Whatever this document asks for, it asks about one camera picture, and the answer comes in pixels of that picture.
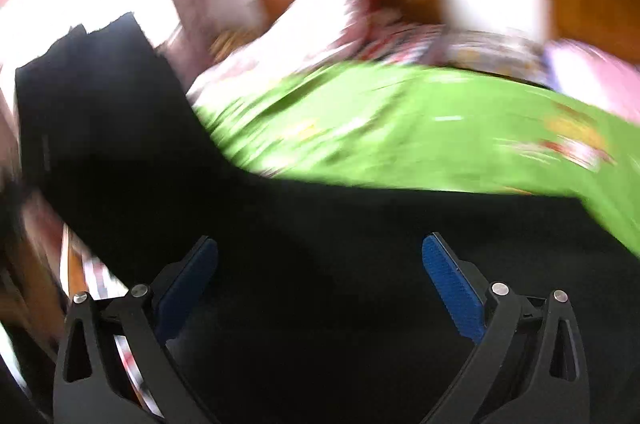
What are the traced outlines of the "black pants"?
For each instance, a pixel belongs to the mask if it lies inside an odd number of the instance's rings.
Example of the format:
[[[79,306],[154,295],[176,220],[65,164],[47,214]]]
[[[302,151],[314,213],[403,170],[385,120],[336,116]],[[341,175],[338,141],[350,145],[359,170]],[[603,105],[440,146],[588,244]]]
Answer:
[[[134,18],[17,73],[28,178],[126,285],[220,248],[186,371],[226,423],[414,423],[468,348],[421,264],[440,233],[481,270],[567,288],[590,418],[639,418],[639,263],[575,200],[370,189],[243,172]]]

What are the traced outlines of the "green cartoon bed sheet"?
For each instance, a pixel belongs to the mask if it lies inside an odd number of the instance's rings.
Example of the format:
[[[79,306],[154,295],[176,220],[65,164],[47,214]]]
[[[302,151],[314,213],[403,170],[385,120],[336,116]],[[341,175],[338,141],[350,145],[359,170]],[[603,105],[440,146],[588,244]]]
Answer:
[[[582,200],[639,248],[639,130],[470,71],[341,62],[284,78],[201,74],[189,103],[241,169],[317,183]]]

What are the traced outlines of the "pink bed sheet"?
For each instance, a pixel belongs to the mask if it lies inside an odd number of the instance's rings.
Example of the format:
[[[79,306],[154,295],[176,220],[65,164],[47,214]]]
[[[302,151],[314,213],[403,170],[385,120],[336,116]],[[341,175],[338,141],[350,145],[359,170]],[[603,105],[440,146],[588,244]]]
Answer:
[[[555,92],[639,124],[639,67],[573,40],[544,47]]]

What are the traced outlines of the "plaid bed sheet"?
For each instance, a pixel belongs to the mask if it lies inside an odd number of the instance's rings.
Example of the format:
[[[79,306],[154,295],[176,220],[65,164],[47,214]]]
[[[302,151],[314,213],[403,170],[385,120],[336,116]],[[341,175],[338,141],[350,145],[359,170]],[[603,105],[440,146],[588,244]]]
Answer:
[[[443,25],[393,24],[383,28],[352,59],[383,65],[417,64],[426,57],[443,31]]]

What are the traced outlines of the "tiger print plush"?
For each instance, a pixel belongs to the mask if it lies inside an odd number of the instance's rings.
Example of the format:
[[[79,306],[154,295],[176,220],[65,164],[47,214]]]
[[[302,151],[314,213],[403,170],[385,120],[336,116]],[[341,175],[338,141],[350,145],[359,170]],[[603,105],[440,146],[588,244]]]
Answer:
[[[216,36],[209,46],[209,55],[215,64],[222,62],[238,48],[241,48],[258,38],[258,32],[254,29],[239,28],[223,31]]]

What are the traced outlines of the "pink floral quilt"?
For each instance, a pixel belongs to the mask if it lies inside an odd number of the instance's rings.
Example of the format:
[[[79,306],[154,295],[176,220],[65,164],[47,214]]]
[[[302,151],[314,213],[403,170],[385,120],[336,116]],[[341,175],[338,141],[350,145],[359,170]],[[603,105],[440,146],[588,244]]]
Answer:
[[[369,5],[370,0],[294,0],[262,36],[201,73],[186,98],[195,107],[224,80],[267,83],[352,57],[369,31]]]

